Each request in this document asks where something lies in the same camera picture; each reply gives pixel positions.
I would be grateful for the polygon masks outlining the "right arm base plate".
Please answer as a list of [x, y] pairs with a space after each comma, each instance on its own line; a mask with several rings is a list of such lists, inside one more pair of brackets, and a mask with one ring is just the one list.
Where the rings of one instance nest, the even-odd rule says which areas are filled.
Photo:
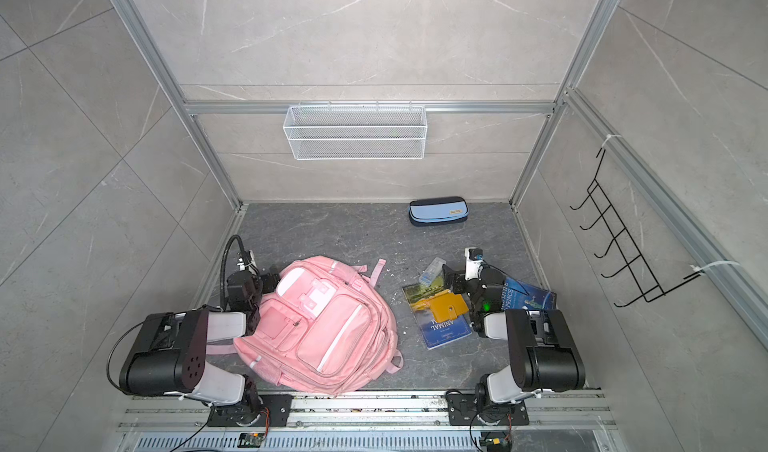
[[453, 426], [527, 426], [530, 423], [523, 403], [494, 404], [475, 393], [450, 389], [445, 392], [449, 423]]

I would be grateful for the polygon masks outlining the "pink school backpack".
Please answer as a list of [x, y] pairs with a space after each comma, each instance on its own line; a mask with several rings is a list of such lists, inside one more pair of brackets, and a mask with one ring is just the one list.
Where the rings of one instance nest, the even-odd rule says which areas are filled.
[[394, 374], [404, 365], [397, 324], [375, 289], [385, 265], [379, 260], [368, 270], [323, 256], [295, 261], [262, 299], [254, 332], [207, 351], [238, 355], [274, 385], [329, 396]]

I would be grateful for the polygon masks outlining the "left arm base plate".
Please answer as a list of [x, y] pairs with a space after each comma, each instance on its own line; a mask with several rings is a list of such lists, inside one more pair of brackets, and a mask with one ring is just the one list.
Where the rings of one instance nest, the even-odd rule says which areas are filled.
[[293, 396], [260, 395], [255, 401], [246, 398], [229, 406], [216, 406], [207, 421], [208, 427], [284, 427], [288, 422]]

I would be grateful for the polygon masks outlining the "Animal Farm book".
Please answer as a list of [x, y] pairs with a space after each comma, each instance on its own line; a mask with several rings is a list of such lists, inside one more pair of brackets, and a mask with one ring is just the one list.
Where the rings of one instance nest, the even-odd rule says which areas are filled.
[[406, 302], [428, 350], [461, 340], [473, 333], [467, 320], [468, 313], [460, 316], [457, 320], [444, 323], [435, 322], [427, 305], [427, 300], [444, 290], [447, 289], [444, 288], [443, 280], [440, 278], [436, 279], [430, 287], [424, 287], [417, 283], [403, 288]]

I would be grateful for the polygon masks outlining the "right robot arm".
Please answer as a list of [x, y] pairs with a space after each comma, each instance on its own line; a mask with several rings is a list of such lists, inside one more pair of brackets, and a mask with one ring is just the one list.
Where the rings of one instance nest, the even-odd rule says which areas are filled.
[[564, 314], [555, 308], [554, 293], [492, 265], [465, 272], [445, 266], [443, 279], [449, 291], [467, 299], [472, 329], [507, 347], [508, 365], [476, 386], [479, 408], [585, 386], [586, 368]]

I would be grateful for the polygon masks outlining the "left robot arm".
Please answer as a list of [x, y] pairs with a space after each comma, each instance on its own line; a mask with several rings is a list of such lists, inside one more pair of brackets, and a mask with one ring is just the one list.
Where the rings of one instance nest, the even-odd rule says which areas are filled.
[[175, 396], [213, 407], [261, 405], [253, 381], [207, 362], [236, 352], [234, 342], [251, 335], [260, 320], [264, 295], [275, 291], [279, 276], [244, 268], [224, 282], [224, 306], [156, 313], [134, 328], [138, 334], [110, 384], [125, 395]]

